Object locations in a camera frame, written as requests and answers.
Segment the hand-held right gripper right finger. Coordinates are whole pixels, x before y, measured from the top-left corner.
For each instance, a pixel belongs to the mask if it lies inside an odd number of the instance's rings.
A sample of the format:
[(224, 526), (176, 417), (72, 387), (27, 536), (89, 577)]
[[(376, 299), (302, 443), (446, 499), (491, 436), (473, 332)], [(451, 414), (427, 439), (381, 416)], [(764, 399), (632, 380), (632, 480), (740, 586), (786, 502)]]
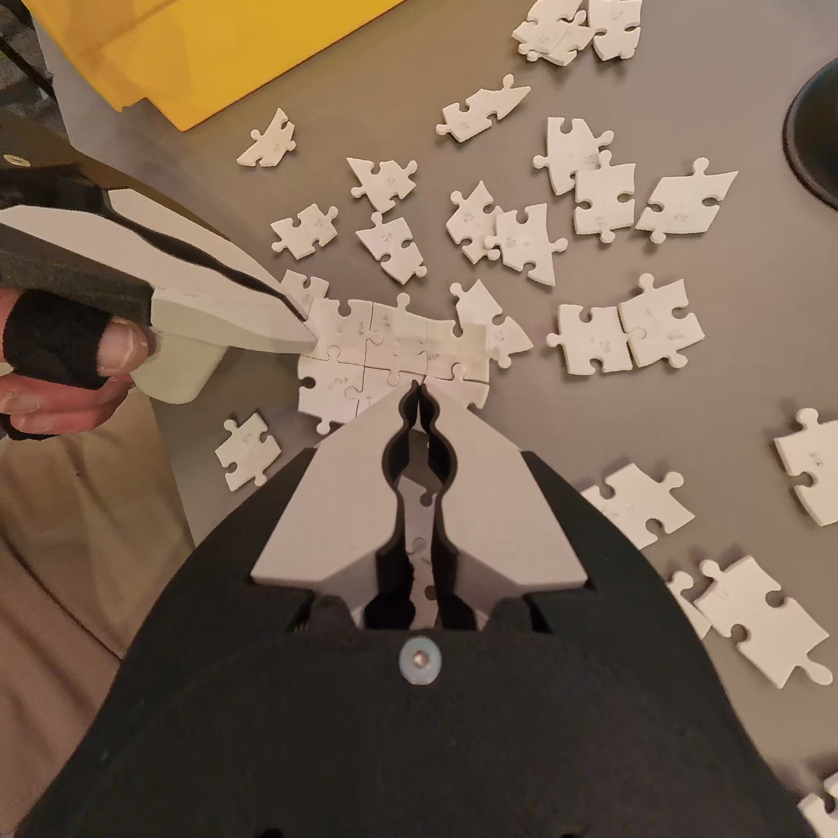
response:
[(579, 589), (587, 572), (523, 452), (437, 385), (421, 388), (436, 498), (432, 567), (439, 621), (476, 629), (507, 598)]

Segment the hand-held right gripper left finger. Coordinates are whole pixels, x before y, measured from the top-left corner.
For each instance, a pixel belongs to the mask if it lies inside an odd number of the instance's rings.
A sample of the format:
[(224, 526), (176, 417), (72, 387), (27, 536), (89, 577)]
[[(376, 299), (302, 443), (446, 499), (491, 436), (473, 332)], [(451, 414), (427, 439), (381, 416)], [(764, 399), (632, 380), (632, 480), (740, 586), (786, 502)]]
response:
[(417, 384), (398, 385), (320, 444), (251, 579), (340, 598), (366, 628), (409, 628), (414, 570), (398, 484)]

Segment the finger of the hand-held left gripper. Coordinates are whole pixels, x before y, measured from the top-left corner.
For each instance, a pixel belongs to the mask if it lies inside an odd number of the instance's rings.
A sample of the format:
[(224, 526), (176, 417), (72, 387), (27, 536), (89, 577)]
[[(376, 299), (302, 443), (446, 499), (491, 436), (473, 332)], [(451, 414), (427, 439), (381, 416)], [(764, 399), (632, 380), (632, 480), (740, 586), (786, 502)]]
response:
[(226, 267), (257, 279), (283, 294), (298, 313), (307, 319), (308, 312), (292, 292), (283, 290), (280, 282), (265, 267), (232, 241), (133, 189), (110, 189), (107, 194), (110, 206), (118, 215), (144, 228), (187, 242)]
[(2, 209), (2, 284), (89, 305), (219, 347), (307, 352), (316, 338), (280, 297), (175, 257), (87, 212)]

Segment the joined puzzle ball section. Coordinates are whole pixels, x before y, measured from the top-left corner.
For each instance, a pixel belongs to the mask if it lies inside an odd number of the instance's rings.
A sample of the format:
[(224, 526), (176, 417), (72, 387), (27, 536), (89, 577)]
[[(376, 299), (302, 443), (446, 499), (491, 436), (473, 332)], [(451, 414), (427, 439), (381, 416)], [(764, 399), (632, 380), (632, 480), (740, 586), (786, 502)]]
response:
[(489, 329), (465, 320), (434, 320), (393, 306), (317, 299), (306, 322), (316, 346), (298, 361), (299, 413), (318, 421), (317, 434), (351, 422), (399, 385), (430, 383), (466, 408), (481, 410), (489, 393)]

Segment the black puzzle ball stand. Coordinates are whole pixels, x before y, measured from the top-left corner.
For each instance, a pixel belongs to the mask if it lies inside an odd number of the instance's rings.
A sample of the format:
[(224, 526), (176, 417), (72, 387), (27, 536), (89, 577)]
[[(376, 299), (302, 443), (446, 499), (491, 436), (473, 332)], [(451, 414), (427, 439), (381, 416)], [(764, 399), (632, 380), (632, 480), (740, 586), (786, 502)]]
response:
[(801, 184), (837, 209), (837, 59), (800, 89), (783, 123), (783, 151)]

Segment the person's left hand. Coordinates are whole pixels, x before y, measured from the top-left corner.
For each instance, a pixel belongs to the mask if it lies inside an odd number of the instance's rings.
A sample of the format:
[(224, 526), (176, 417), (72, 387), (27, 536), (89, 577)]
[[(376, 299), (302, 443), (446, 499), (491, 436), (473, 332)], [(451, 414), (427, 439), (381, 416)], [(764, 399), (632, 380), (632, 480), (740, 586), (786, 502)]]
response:
[[(47, 292), (3, 288), (2, 362), (13, 372), (2, 377), (1, 413), (13, 438), (85, 433), (104, 424), (133, 386), (131, 373), (147, 359), (152, 336), (122, 318)], [(51, 350), (62, 365), (80, 355), (86, 372), (96, 372), (100, 387), (91, 390), (28, 378), (17, 361), (23, 350)]]

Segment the yellow plastic bin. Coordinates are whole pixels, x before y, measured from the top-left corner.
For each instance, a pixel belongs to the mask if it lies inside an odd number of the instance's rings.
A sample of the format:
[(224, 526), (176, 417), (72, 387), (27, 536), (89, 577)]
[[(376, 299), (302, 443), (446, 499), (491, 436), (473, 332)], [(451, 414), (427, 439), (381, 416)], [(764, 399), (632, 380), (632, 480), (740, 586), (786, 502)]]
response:
[(152, 103), (187, 131), (397, 1), (26, 1), (115, 110)]

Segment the person's tan trousers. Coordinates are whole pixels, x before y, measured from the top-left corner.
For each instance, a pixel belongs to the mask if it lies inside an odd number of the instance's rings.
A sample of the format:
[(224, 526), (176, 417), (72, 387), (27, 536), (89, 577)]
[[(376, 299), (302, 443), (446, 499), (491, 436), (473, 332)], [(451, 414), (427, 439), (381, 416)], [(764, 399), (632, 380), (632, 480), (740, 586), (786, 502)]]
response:
[(1, 445), (1, 826), (77, 748), (152, 605), (194, 550), (149, 399), (103, 426)]

